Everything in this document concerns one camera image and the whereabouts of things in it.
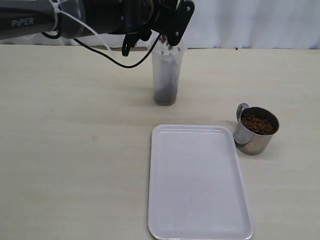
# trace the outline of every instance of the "table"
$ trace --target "table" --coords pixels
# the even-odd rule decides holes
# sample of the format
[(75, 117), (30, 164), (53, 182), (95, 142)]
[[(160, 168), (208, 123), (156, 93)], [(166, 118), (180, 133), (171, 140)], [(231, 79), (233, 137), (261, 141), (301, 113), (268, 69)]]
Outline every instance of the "table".
[(238, 153), (254, 239), (318, 238), (320, 51), (190, 49), (169, 107), (152, 101), (151, 58), (126, 70), (78, 46), (1, 45), (0, 52), (1, 239), (151, 240), (153, 128), (233, 132), (242, 102), (280, 122), (264, 153)]

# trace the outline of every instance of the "white backdrop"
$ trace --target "white backdrop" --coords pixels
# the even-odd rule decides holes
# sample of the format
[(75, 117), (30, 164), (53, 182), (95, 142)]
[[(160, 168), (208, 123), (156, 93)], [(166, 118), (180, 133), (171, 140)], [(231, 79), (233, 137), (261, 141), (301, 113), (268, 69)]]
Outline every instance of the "white backdrop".
[[(320, 0), (194, 0), (195, 12), (183, 37), (188, 48), (320, 49)], [(111, 47), (123, 36), (104, 34)], [(82, 40), (101, 45), (95, 36)], [(41, 34), (0, 44), (76, 45)]]

